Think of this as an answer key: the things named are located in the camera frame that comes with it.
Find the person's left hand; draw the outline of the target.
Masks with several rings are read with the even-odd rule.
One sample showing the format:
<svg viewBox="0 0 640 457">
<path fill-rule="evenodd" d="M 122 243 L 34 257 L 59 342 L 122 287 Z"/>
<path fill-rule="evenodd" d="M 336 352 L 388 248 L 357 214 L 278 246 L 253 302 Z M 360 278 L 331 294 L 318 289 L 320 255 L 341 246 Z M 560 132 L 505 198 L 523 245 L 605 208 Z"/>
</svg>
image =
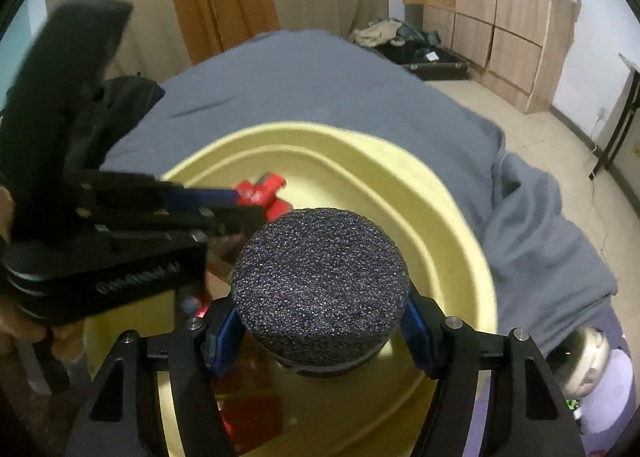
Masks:
<svg viewBox="0 0 640 457">
<path fill-rule="evenodd" d="M 9 243 L 14 216 L 14 200 L 6 188 L 1 188 L 1 239 Z M 36 343 L 46 336 L 46 329 L 34 323 L 10 297 L 1 297 L 1 355 L 9 355 L 15 341 Z M 73 362 L 84 352 L 84 322 L 56 327 L 52 330 L 51 352 L 55 359 Z"/>
</svg>

